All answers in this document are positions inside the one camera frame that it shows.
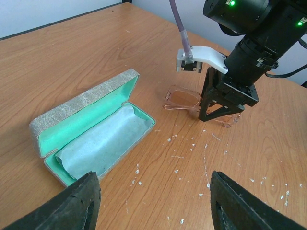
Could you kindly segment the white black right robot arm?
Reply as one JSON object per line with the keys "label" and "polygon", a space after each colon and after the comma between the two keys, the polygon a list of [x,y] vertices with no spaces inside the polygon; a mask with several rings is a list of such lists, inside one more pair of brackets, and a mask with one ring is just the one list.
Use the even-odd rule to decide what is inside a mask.
{"label": "white black right robot arm", "polygon": [[230,36],[242,36],[226,57],[227,73],[207,69],[199,119],[209,121],[243,112],[259,98],[255,82],[278,67],[284,55],[307,32],[304,0],[208,0],[203,14]]}

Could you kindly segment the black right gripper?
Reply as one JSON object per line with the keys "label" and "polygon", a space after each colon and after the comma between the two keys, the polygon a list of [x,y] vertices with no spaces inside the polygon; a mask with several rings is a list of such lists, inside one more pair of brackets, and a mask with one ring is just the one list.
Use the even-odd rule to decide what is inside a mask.
{"label": "black right gripper", "polygon": [[[245,104],[258,102],[254,83],[266,72],[278,67],[279,42],[275,36],[252,38],[244,36],[225,60],[228,68],[221,74],[209,67],[201,93],[199,120],[210,121],[241,113]],[[211,105],[221,107],[207,113]]]}

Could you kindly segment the light blue cleaning cloth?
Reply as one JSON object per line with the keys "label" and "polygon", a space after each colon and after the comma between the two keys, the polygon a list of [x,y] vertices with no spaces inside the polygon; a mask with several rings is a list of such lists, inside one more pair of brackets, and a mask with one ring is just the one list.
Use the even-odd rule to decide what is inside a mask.
{"label": "light blue cleaning cloth", "polygon": [[78,180],[88,172],[102,176],[139,142],[154,121],[141,118],[127,103],[66,145],[56,160]]}

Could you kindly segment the red thin-frame sunglasses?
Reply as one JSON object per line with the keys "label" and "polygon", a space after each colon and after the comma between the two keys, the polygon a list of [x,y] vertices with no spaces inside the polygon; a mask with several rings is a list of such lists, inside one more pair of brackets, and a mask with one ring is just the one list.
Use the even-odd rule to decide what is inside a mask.
{"label": "red thin-frame sunglasses", "polygon": [[[172,85],[165,96],[164,109],[166,110],[188,110],[190,113],[196,115],[200,113],[201,95],[181,86]],[[237,123],[241,117],[241,113],[233,115],[225,115],[215,118],[215,122],[223,124],[226,128],[230,128]]]}

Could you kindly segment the grey leather glasses case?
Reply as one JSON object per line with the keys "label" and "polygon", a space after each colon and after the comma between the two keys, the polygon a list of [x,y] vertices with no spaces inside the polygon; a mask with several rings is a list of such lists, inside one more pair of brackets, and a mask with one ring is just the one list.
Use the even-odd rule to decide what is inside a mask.
{"label": "grey leather glasses case", "polygon": [[[120,107],[131,104],[135,108],[136,115],[154,121],[153,126],[144,134],[142,139],[153,129],[156,121],[130,102],[130,96],[139,76],[139,73],[134,69],[128,69],[45,112],[30,122],[29,129],[34,148],[44,160],[45,166],[64,186],[69,186],[77,180],[64,170],[56,160],[55,155],[81,134],[112,115]],[[113,167],[98,178],[103,178]]]}

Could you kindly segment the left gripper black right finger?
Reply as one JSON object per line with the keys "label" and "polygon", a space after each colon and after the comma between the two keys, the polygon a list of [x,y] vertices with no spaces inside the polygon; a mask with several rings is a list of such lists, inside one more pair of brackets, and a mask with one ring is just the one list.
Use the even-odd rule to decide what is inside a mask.
{"label": "left gripper black right finger", "polygon": [[211,214],[216,230],[304,230],[237,184],[223,172],[212,172]]}

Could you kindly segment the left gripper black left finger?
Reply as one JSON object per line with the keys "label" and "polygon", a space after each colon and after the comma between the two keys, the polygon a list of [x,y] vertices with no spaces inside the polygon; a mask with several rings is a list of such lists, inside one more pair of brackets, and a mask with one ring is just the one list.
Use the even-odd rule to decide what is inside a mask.
{"label": "left gripper black left finger", "polygon": [[58,195],[5,230],[94,230],[101,202],[95,172],[88,172]]}

